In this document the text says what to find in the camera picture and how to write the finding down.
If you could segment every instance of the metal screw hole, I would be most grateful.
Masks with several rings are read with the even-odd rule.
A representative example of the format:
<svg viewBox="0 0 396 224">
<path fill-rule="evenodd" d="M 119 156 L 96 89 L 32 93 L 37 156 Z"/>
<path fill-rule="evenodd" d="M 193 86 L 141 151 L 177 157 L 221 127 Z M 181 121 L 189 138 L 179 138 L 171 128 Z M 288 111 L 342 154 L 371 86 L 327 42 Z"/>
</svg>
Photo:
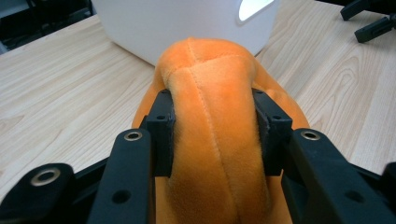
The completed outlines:
<svg viewBox="0 0 396 224">
<path fill-rule="evenodd" d="M 317 141 L 320 139 L 320 136 L 317 133 L 313 133 L 313 132 L 309 132 L 309 131 L 301 132 L 301 136 L 305 139 L 312 140 L 312 141 Z"/>
<path fill-rule="evenodd" d="M 131 133 L 125 134 L 124 138 L 127 141 L 136 141 L 136 140 L 139 140 L 142 136 L 143 136 L 143 134 L 140 132 L 131 132 Z"/>
<path fill-rule="evenodd" d="M 55 181 L 60 175 L 61 171 L 58 168 L 48 168 L 38 172 L 35 176 L 33 176 L 30 184 L 35 187 L 45 186 Z"/>
</svg>

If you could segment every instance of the white container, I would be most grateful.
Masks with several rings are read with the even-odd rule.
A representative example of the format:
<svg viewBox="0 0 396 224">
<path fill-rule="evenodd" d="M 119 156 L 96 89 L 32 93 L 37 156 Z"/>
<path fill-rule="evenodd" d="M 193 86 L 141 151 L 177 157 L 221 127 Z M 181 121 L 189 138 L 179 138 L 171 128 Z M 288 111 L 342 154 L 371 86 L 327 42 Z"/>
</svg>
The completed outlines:
<svg viewBox="0 0 396 224">
<path fill-rule="evenodd" d="M 267 43 L 280 0 L 92 0 L 107 35 L 155 65 L 187 37 L 236 42 L 253 55 Z"/>
</svg>

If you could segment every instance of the black metal bracket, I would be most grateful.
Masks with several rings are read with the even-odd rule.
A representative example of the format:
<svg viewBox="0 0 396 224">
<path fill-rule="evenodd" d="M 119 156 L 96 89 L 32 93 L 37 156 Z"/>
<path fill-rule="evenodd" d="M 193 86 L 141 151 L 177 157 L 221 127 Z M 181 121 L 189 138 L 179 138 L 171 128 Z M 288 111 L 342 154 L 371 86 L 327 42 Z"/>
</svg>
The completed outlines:
<svg viewBox="0 0 396 224">
<path fill-rule="evenodd" d="M 385 0 L 355 0 L 341 10 L 341 15 L 344 21 L 348 21 L 350 18 L 369 8 L 371 4 L 380 1 Z M 387 1 L 390 11 L 396 12 L 396 1 Z M 364 43 L 391 31 L 392 28 L 396 29 L 396 13 L 390 13 L 389 18 L 384 17 L 359 29 L 355 32 L 355 36 L 359 43 Z"/>
<path fill-rule="evenodd" d="M 266 175 L 282 176 L 294 223 L 394 223 L 396 162 L 376 175 L 347 162 L 315 130 L 252 90 Z M 74 174 L 51 163 L 25 175 L 0 205 L 0 223 L 155 223 L 155 176 L 171 176 L 173 125 L 169 91 L 157 95 L 140 129 L 120 133 L 108 159 Z"/>
</svg>

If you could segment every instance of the orange fabric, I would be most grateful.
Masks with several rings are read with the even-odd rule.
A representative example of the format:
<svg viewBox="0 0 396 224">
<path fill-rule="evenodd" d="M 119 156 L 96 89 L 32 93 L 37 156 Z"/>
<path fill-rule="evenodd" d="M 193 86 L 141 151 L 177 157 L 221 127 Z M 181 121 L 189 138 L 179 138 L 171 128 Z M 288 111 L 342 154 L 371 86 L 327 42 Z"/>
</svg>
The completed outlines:
<svg viewBox="0 0 396 224">
<path fill-rule="evenodd" d="M 265 177 L 251 89 L 267 92 L 308 127 L 300 107 L 256 59 L 233 42 L 178 42 L 161 57 L 133 127 L 157 93 L 176 113 L 170 178 L 156 178 L 157 223 L 290 223 L 279 177 Z"/>
</svg>

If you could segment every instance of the wood grain surface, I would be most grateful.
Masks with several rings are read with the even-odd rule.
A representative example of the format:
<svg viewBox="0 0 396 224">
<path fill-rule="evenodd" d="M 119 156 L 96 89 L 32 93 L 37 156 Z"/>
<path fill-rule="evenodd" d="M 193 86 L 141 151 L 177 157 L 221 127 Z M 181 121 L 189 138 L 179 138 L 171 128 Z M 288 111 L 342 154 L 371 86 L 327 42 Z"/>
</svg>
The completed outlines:
<svg viewBox="0 0 396 224">
<path fill-rule="evenodd" d="M 339 6 L 281 1 L 258 60 L 314 129 L 380 173 L 396 161 L 395 31 L 359 44 L 354 31 L 383 15 L 343 21 Z M 39 165 L 79 171 L 107 157 L 153 71 L 112 43 L 96 16 L 0 55 L 0 200 Z"/>
<path fill-rule="evenodd" d="M 340 6 L 282 0 L 262 65 L 313 129 L 352 163 L 381 174 L 396 161 L 396 31 L 364 44 L 354 32 L 384 15 L 343 21 Z"/>
</svg>

